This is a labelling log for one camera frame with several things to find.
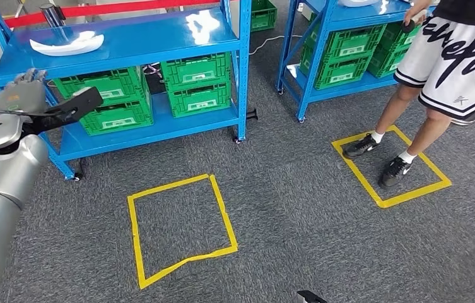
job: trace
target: black shirt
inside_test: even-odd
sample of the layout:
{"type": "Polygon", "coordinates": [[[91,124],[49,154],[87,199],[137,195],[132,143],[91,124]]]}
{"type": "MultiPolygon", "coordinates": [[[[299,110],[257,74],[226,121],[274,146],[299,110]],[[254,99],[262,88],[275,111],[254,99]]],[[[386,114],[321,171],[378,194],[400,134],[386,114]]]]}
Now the black shirt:
{"type": "Polygon", "coordinates": [[[441,0],[434,16],[449,21],[475,25],[475,0],[441,0]]]}

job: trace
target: white sock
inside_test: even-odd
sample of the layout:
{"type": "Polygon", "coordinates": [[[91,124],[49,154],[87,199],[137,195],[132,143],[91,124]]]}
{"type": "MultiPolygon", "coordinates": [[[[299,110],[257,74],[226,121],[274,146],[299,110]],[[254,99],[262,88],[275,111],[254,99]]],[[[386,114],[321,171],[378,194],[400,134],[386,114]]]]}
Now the white sock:
{"type": "Polygon", "coordinates": [[[382,141],[382,137],[384,137],[384,134],[379,134],[377,131],[371,133],[371,138],[373,138],[377,144],[382,141]]]}
{"type": "Polygon", "coordinates": [[[408,153],[407,150],[405,150],[402,154],[399,155],[399,158],[401,158],[403,161],[406,163],[412,164],[412,161],[417,157],[417,155],[412,156],[408,153]]]}

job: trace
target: red barrier rope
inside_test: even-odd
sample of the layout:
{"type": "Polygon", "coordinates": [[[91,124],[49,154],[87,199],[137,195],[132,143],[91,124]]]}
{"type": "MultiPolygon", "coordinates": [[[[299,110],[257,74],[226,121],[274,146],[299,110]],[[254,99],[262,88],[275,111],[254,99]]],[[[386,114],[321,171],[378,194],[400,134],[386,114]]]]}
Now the red barrier rope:
{"type": "MultiPolygon", "coordinates": [[[[197,4],[218,3],[219,0],[151,0],[128,3],[112,3],[93,6],[76,6],[70,8],[61,8],[66,18],[92,16],[101,14],[124,13],[128,11],[143,11],[145,9],[171,8],[175,6],[188,6],[197,4]]],[[[41,12],[32,13],[18,18],[5,19],[10,28],[26,27],[37,23],[46,22],[41,12]]]]}

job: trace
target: white shorts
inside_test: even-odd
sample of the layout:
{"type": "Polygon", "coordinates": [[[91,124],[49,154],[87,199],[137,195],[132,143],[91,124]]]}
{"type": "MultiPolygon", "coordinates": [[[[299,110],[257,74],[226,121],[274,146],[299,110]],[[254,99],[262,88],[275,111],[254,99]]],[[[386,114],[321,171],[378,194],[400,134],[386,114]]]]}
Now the white shorts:
{"type": "Polygon", "coordinates": [[[450,117],[475,112],[475,26],[429,17],[394,78],[422,88],[419,101],[450,117]]]}

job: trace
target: gray carpet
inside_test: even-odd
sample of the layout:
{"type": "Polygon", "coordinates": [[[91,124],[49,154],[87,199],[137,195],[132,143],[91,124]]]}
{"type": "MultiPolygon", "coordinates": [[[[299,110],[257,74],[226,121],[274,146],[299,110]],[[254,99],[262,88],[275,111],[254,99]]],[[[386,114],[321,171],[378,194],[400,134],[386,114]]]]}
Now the gray carpet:
{"type": "MultiPolygon", "coordinates": [[[[287,1],[276,1],[281,35],[287,1]]],[[[305,20],[297,16],[297,32],[305,20]]],[[[371,129],[394,87],[312,104],[274,91],[281,40],[250,58],[246,142],[219,129],[85,160],[86,178],[64,181],[48,165],[23,212],[0,302],[293,302],[309,289],[329,303],[475,302],[475,125],[451,127],[427,156],[453,186],[383,210],[331,142],[371,129]],[[187,263],[139,290],[126,196],[214,174],[238,252],[187,263]]],[[[397,126],[410,138],[424,119],[412,104],[397,126]]],[[[358,165],[377,170],[403,149],[394,135],[358,165]]],[[[409,190],[435,181],[417,161],[409,190]]],[[[138,199],[145,274],[228,245],[207,181],[138,199]]]]}

